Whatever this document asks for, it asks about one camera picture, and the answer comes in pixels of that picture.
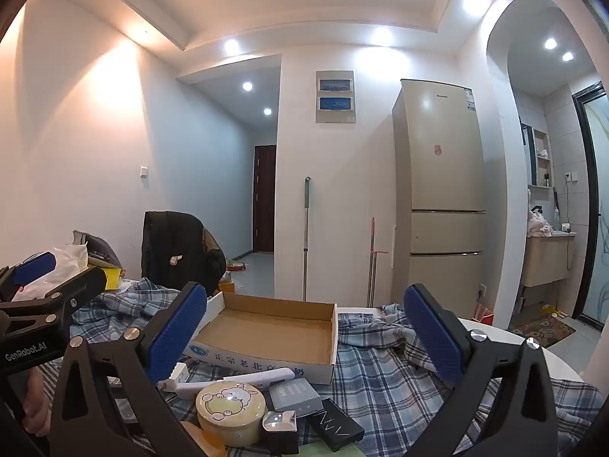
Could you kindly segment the person left hand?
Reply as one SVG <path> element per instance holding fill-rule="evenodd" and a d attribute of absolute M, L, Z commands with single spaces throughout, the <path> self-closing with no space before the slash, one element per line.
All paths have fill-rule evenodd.
<path fill-rule="evenodd" d="M 46 436 L 51 428 L 51 409 L 45 394 L 43 375 L 38 367 L 28 371 L 28 383 L 23 402 L 25 418 L 23 426 L 26 431 L 36 436 Z"/>

